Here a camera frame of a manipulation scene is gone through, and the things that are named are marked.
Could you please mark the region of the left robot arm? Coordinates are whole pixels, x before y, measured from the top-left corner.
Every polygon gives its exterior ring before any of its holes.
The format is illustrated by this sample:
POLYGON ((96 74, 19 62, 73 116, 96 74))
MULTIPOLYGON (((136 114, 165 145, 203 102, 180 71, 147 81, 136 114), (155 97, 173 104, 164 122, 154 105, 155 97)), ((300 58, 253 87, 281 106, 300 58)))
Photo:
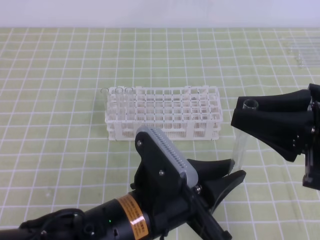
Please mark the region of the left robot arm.
POLYGON ((204 240, 230 240, 232 235, 213 217, 222 200, 246 172, 232 172, 231 159, 196 161, 198 182, 189 187, 163 169, 152 172, 141 163, 131 192, 87 211, 61 209, 18 228, 3 229, 3 240, 163 240, 170 231, 188 225, 204 240))

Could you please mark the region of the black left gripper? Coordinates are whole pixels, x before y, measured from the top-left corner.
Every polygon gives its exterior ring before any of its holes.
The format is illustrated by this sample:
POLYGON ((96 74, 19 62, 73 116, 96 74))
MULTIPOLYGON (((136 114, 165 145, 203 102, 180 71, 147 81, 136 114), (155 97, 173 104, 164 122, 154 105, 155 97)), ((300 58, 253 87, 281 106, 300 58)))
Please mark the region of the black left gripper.
POLYGON ((131 184, 131 194, 144 214, 148 234, 145 240, 163 240, 168 233, 183 225, 189 227, 203 240, 230 240, 232 235, 224 230, 212 214, 222 200, 245 177, 244 170, 230 174, 235 162, 231 159, 200 161, 188 159, 198 180, 190 188, 182 183, 178 191, 159 188, 139 164, 131 184))

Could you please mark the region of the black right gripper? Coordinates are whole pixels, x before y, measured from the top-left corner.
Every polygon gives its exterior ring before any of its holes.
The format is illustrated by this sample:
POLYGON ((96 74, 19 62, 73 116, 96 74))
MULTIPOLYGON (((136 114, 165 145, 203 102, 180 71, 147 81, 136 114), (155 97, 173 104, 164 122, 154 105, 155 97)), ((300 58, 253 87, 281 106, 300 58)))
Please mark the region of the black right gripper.
POLYGON ((231 125, 257 138, 293 162, 305 155, 302 185, 320 190, 320 86, 268 96, 240 96, 231 125), (245 100, 255 100, 258 110, 242 109, 245 100), (310 129, 310 112, 313 126, 310 129))

